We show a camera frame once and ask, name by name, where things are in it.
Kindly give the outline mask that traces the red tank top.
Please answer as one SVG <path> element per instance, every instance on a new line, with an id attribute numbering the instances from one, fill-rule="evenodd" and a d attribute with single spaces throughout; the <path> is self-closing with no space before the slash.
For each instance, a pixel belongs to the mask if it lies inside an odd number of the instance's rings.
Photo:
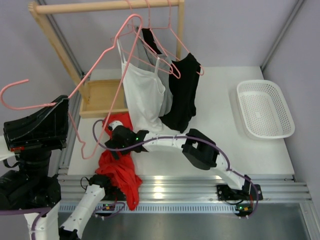
<path id="1" fill-rule="evenodd" d="M 98 165 L 95 172 L 109 177 L 111 184 L 126 196 L 129 209 L 135 210 L 140 202 L 139 187 L 143 181 L 135 173 L 135 164 L 131 155 L 121 154 L 119 159 L 115 159 L 112 151 L 105 150 L 99 158 Z"/>

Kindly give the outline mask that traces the white camisole top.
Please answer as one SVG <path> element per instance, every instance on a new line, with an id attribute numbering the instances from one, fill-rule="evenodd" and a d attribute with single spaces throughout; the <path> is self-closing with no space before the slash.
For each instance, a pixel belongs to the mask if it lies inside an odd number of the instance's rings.
<path id="1" fill-rule="evenodd" d="M 125 102 L 133 129 L 160 132 L 163 130 L 159 118 L 165 95 L 165 86 L 158 77 L 160 58 L 156 59 L 152 71 L 136 67 L 128 62 L 119 40 L 116 41 L 121 59 L 121 73 Z"/>

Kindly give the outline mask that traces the pink hanger of red top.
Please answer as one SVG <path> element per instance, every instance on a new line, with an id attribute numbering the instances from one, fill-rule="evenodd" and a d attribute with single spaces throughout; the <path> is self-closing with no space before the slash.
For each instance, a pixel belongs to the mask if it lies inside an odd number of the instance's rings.
<path id="1" fill-rule="evenodd" d="M 99 56 L 99 58 L 97 59 L 97 61 L 93 64 L 93 66 L 91 67 L 91 69 L 87 72 L 87 74 L 83 77 L 83 79 L 76 85 L 76 87 L 75 87 L 75 89 L 73 90 L 73 92 L 68 96 L 69 99 L 70 99 L 71 97 L 73 97 L 73 95 L 80 89 L 80 87 L 82 87 L 82 86 L 84 85 L 85 81 L 86 81 L 87 78 L 91 75 L 91 73 L 92 73 L 93 70 L 96 68 L 96 66 L 99 64 L 99 62 L 103 59 L 104 55 L 105 55 L 107 52 L 113 50 L 113 49 L 116 47 L 116 44 L 117 44 L 119 35 L 121 34 L 121 32 L 123 31 L 123 29 L 125 28 L 125 25 L 129 23 L 129 20 L 131 20 L 131 19 L 133 19 L 133 18 L 138 18 L 138 19 L 139 19 L 139 21 L 140 21 L 139 29 L 141 29 L 141 28 L 143 27 L 143 18 L 142 18 L 139 14 L 136 14 L 136 13 L 131 14 L 131 15 L 125 20 L 125 22 L 123 23 L 123 25 L 122 25 L 121 28 L 119 29 L 118 33 L 115 35 L 114 42 L 113 42 L 113 46 L 111 46 L 110 48 L 108 48 L 108 49 L 106 49 L 106 50 L 104 50 L 104 51 L 102 52 L 102 54 Z M 114 96 L 114 98 L 113 98 L 113 102 L 112 102 L 112 104 L 111 104 L 111 107 L 110 107 L 109 113 L 108 113 L 108 115 L 107 115 L 107 118 L 110 117 L 111 112 L 112 112 L 112 110 L 113 110 L 113 108 L 114 108 L 115 102 L 116 102 L 117 97 L 118 97 L 118 94 L 119 94 L 119 92 L 120 92 L 121 85 L 122 85 L 122 83 L 123 83 L 123 80 L 124 80 L 124 78 L 125 78 L 126 72 L 127 72 L 127 70 L 128 70 L 129 63 L 130 63 L 131 58 L 132 58 L 132 56 L 133 56 L 133 52 L 134 52 L 134 50 L 135 50 L 135 46 L 136 46 L 136 44 L 134 43 L 133 46 L 132 46 L 132 48 L 131 48 L 131 51 L 130 51 L 130 53 L 129 53 L 129 57 L 128 57 L 128 60 L 127 60 L 125 69 L 124 69 L 124 71 L 123 71 L 123 73 L 122 73 L 122 76 L 121 76 L 120 82 L 119 82 L 119 84 L 118 84 L 118 88 L 117 88 L 116 93 L 115 93 L 115 96 Z M 1 101 L 2 105 L 5 106 L 5 107 L 8 108 L 8 109 L 11 109 L 11 110 L 22 111 L 22 110 L 35 109 L 35 108 L 52 107 L 52 106 L 54 106 L 54 105 L 56 104 L 55 102 L 51 102 L 51 103 L 43 103 L 43 104 L 40 104 L 40 105 L 32 105 L 32 106 L 26 106 L 26 107 L 13 107 L 13 106 L 8 105 L 8 104 L 4 101 L 4 99 L 3 99 L 3 94 L 5 93 L 5 91 L 6 91 L 7 89 L 11 88 L 11 87 L 14 87 L 14 86 L 17 86 L 17 85 L 21 85 L 21 84 L 25 84 L 25 83 L 27 83 L 27 82 L 29 82 L 29 80 L 28 80 L 28 79 L 24 79 L 24 80 L 16 81 L 16 82 L 13 82 L 13 83 L 10 83 L 10 84 L 6 85 L 6 86 L 0 91 L 0 101 Z M 72 116 L 69 116 L 69 119 L 71 120 L 71 123 L 72 123 L 73 128 L 74 128 L 75 133 L 76 133 L 76 136 L 77 136 L 77 138 L 78 138 L 78 141 L 79 141 L 80 143 L 82 143 L 82 147 L 81 147 L 81 156 L 82 156 L 82 158 L 83 158 L 84 160 L 91 159 L 91 158 L 94 156 L 96 150 L 98 149 L 99 142 L 96 143 L 96 146 L 94 147 L 92 154 L 89 155 L 89 156 L 85 156 L 85 155 L 84 155 L 84 148 L 85 148 L 85 146 L 86 146 L 86 142 L 83 141 L 83 140 L 81 140 L 80 135 L 79 135 L 79 133 L 78 133 L 78 129 L 77 129 L 77 127 L 75 126 L 75 121 L 74 121 L 73 117 L 72 117 Z M 9 145 L 9 140 L 6 139 L 6 141 L 7 141 L 7 143 L 8 143 L 8 146 L 9 146 L 9 149 L 10 149 L 11 152 L 15 152 L 15 153 L 19 154 L 21 151 L 25 151 L 25 150 L 28 149 L 26 146 L 11 147 L 11 146 Z"/>

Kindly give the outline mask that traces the pink hanger of white top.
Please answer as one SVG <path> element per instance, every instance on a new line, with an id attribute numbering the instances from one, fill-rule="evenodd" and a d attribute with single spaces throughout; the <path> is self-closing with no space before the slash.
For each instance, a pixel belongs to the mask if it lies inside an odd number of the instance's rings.
<path id="1" fill-rule="evenodd" d="M 147 66 L 147 65 L 151 67 L 155 67 L 156 63 L 159 63 L 159 64 L 162 63 L 164 64 L 164 67 L 161 68 L 161 66 L 159 65 L 159 69 L 158 69 L 159 71 L 162 71 L 168 75 L 174 75 L 178 79 L 181 78 L 181 73 L 177 69 L 176 65 L 171 62 L 171 59 L 167 56 L 167 54 L 165 54 L 164 58 L 161 58 L 161 56 L 164 53 L 164 48 L 160 53 L 158 52 L 158 50 L 156 50 L 157 45 L 155 45 L 155 48 L 153 48 L 154 42 L 151 42 L 151 43 L 146 42 L 147 38 L 144 37 L 143 35 L 144 30 L 149 30 L 151 32 L 151 36 L 153 37 L 153 39 L 157 40 L 157 38 L 154 36 L 153 31 L 150 30 L 150 28 L 142 27 L 141 29 L 139 29 L 139 26 L 135 25 L 133 20 L 131 20 L 131 22 L 127 24 L 127 27 L 128 28 L 131 27 L 131 30 L 129 32 L 120 34 L 118 36 L 118 39 L 120 39 L 120 37 L 129 35 L 129 34 L 137 35 L 136 47 L 137 47 L 138 56 L 133 55 L 132 57 L 136 58 L 138 61 L 141 62 L 141 64 L 139 65 L 140 67 Z"/>

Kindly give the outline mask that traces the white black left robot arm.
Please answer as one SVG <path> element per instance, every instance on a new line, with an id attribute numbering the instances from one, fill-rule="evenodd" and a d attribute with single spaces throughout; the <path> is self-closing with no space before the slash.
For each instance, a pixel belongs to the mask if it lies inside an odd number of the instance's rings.
<path id="1" fill-rule="evenodd" d="M 52 152 L 67 146 L 69 98 L 60 95 L 37 112 L 3 125 L 3 163 L 16 163 L 0 178 L 1 215 L 24 215 L 32 240 L 80 240 L 101 200 L 113 194 L 111 181 L 93 175 L 70 217 L 58 224 L 62 199 L 57 176 L 49 176 Z"/>

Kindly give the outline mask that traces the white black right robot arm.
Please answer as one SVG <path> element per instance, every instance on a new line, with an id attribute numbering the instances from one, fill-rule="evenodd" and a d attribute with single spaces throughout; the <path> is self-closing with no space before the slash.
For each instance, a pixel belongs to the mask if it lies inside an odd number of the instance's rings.
<path id="1" fill-rule="evenodd" d="M 203 171 L 214 170 L 224 180 L 216 187 L 220 201 L 235 205 L 241 201 L 263 199 L 260 185 L 253 184 L 249 176 L 232 169 L 227 155 L 197 129 L 191 128 L 189 132 L 177 135 L 158 134 L 145 129 L 134 132 L 119 120 L 109 123 L 107 129 L 111 137 L 105 146 L 116 159 L 130 152 L 180 153 L 193 167 Z"/>

